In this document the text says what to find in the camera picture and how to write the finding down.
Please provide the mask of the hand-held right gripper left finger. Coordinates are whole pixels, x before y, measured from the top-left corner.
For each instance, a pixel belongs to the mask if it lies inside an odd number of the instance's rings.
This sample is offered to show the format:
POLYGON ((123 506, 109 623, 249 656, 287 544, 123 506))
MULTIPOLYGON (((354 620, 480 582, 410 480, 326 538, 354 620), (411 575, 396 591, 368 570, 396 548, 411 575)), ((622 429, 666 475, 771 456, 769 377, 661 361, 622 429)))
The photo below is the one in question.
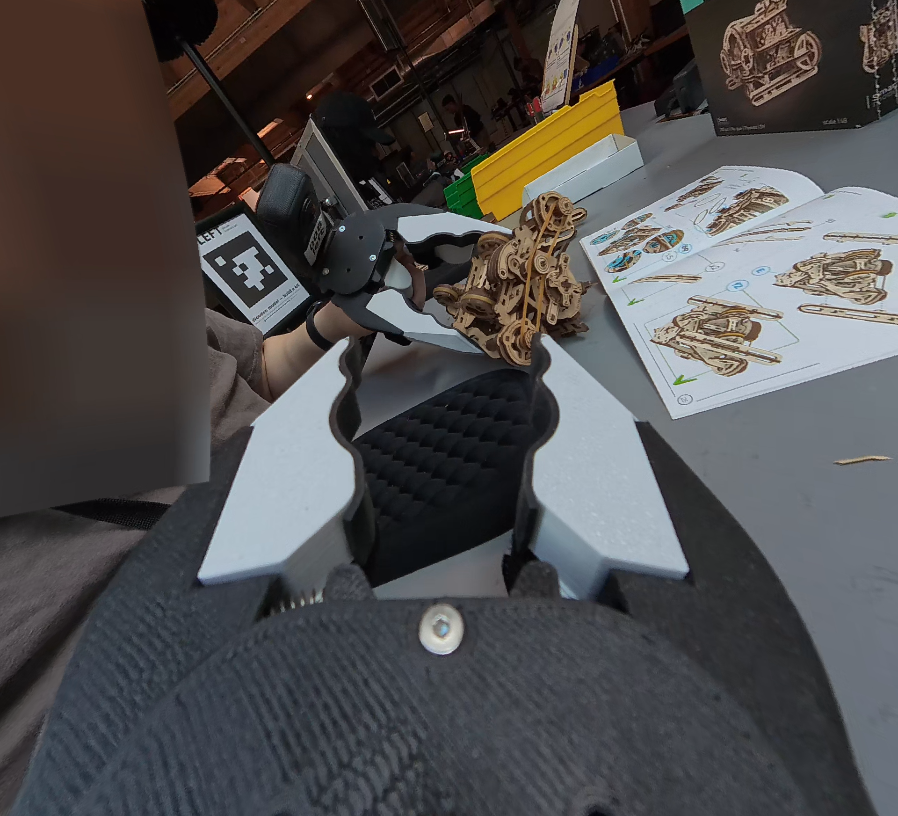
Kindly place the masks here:
POLYGON ((366 564, 376 517, 353 439, 362 349, 337 342, 254 423, 205 558, 205 586, 277 577, 322 592, 331 570, 366 564))

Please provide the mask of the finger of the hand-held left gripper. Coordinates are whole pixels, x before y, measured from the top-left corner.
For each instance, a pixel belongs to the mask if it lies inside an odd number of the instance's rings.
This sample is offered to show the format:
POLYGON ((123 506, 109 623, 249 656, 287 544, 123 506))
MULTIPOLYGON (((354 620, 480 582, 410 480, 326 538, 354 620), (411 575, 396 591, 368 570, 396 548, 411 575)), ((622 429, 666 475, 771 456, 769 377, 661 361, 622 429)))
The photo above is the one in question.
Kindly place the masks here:
POLYGON ((395 231, 416 264, 428 269, 469 262, 483 235, 492 233, 505 242, 513 233, 506 227, 453 212, 399 216, 395 231))
POLYGON ((388 336, 397 342, 421 342, 446 350, 471 353, 482 351, 454 328, 443 326, 434 316, 419 309, 412 300, 420 271, 407 266, 390 266, 373 291, 351 294, 351 320, 360 327, 388 336))

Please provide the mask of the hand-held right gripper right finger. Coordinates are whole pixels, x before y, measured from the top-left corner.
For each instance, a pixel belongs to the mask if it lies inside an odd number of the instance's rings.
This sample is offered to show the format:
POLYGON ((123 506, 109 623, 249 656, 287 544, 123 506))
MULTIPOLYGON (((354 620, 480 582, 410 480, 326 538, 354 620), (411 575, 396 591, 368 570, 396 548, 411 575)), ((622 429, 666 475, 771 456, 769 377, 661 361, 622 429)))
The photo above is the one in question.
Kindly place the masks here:
POLYGON ((633 414, 565 349, 533 338, 535 438, 522 464, 512 586, 537 559, 565 597, 598 596, 612 571, 676 581, 690 571, 633 414))

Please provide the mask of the wooden mechanical model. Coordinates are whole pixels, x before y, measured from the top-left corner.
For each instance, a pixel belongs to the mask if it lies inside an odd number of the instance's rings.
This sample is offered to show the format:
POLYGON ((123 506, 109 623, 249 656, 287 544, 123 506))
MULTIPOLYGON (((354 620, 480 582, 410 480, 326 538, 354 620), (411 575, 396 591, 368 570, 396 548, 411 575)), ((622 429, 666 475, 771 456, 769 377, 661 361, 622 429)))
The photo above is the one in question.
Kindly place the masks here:
POLYGON ((433 290, 452 327, 489 357, 520 367, 531 364, 536 335, 586 332, 580 314, 587 286, 575 279, 567 254, 586 216, 586 209, 548 192, 523 208, 511 236, 484 233, 466 281, 433 290))

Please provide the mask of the person's left forearm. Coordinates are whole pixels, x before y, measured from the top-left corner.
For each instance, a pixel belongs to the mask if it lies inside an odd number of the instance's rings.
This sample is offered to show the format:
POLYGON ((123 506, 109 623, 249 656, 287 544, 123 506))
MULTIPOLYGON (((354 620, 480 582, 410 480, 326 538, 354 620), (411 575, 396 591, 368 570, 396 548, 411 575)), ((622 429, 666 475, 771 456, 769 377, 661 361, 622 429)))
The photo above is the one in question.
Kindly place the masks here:
POLYGON ((261 349, 262 395, 273 403, 295 384, 325 353, 308 335, 305 325, 264 339, 261 349))

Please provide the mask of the black model kit box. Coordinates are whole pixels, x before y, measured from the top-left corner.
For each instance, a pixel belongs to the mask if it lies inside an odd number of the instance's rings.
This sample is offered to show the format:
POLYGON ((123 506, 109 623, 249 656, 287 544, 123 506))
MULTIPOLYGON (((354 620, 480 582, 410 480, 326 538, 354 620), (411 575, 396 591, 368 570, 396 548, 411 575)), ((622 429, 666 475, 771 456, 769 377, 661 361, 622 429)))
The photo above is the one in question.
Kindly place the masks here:
POLYGON ((896 110, 896 0, 680 0, 719 136, 858 128, 896 110))

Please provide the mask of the person's left hand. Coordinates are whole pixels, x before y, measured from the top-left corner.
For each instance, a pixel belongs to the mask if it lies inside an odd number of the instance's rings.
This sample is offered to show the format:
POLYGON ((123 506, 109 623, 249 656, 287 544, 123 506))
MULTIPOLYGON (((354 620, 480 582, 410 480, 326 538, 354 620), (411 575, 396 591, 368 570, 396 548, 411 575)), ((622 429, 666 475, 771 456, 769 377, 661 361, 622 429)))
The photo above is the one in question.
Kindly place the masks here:
POLYGON ((338 306, 329 302, 315 316, 317 332, 329 342, 338 342, 344 338, 362 339, 374 331, 358 325, 338 306))

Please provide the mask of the green plastic bins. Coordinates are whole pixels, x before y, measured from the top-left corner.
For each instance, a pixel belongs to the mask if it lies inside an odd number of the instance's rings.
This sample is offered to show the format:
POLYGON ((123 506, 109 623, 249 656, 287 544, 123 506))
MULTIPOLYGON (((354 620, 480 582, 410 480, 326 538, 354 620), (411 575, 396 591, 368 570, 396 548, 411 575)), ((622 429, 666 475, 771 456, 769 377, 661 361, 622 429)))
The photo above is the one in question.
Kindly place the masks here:
POLYGON ((448 211, 475 219, 482 219, 483 212, 478 204, 477 193, 471 179, 471 171, 489 158, 490 153, 487 152, 467 160, 456 168, 455 173, 459 176, 443 190, 448 211))

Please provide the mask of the grey equipment case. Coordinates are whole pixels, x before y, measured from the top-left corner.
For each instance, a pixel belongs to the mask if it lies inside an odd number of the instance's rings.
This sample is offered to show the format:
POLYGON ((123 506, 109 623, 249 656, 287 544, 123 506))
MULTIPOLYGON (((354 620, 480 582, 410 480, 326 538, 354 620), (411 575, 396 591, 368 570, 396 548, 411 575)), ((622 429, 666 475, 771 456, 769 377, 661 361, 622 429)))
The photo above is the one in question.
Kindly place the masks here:
POLYGON ((322 202, 330 200, 346 216, 367 211, 354 182, 323 137, 314 119, 308 119, 289 164, 304 171, 322 202))

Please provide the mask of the stack of yellow plastic bins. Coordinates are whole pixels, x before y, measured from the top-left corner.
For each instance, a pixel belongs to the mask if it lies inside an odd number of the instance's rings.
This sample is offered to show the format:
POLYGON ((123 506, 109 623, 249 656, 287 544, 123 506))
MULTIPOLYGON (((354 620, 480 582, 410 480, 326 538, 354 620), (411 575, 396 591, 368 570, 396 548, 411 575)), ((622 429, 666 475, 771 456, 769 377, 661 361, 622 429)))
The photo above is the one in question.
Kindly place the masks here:
POLYGON ((518 211, 524 186, 611 134, 623 134, 614 81, 580 96, 510 141, 471 172, 480 210, 495 219, 518 211))

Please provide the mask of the shallow white cardboard tray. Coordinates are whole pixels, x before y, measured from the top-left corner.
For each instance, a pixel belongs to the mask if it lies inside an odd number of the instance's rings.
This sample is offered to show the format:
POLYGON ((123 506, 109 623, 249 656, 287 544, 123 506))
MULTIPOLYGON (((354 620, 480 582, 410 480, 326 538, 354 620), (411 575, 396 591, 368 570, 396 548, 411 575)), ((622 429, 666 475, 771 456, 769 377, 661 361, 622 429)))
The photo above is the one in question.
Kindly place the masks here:
POLYGON ((558 193, 577 204, 643 165, 637 140, 612 133, 524 185, 521 204, 544 193, 558 193))

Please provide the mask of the small wooden document stand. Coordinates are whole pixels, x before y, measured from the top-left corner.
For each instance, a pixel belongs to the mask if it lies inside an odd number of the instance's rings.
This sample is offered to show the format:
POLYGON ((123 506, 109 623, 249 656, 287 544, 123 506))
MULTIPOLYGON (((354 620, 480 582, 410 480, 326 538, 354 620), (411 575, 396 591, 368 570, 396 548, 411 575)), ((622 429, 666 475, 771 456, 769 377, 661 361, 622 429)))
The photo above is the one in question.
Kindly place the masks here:
POLYGON ((567 68, 565 69, 563 76, 564 87, 563 90, 559 90, 563 92, 559 107, 568 106, 570 104, 570 99, 573 91, 578 49, 578 25, 576 22, 573 24, 569 42, 569 58, 567 62, 567 68))

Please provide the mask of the open instruction booklet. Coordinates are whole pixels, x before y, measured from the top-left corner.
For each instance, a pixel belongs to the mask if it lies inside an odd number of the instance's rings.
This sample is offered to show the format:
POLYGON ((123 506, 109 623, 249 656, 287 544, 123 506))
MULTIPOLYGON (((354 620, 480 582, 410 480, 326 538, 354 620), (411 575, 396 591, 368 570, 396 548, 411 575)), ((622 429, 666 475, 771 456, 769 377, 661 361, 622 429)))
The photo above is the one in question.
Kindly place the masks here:
POLYGON ((724 166, 580 245, 671 418, 897 352, 897 199, 724 166))

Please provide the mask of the black device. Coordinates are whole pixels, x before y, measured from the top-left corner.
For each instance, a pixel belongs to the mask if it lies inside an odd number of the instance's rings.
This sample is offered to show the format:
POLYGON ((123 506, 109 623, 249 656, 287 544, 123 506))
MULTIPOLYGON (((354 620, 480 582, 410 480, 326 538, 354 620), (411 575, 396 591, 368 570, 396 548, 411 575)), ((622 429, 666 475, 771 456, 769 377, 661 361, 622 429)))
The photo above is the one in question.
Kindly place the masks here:
POLYGON ((657 98, 654 106, 657 117, 664 120, 702 114, 708 110, 708 99, 696 59, 692 59, 673 77, 671 85, 657 98))

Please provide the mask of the black round fixture on pole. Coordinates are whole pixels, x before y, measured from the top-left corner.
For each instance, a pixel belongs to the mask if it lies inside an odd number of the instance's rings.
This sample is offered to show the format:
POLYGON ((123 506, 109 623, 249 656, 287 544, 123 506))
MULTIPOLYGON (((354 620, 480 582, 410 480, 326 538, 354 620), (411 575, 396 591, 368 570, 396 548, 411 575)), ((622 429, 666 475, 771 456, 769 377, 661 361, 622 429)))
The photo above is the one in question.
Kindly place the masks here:
POLYGON ((141 2, 158 62, 164 64, 186 56, 263 162, 269 168, 273 167, 274 156, 236 105, 231 102, 218 77, 198 51, 198 47, 206 42, 215 30, 218 20, 215 0, 141 0, 141 2))

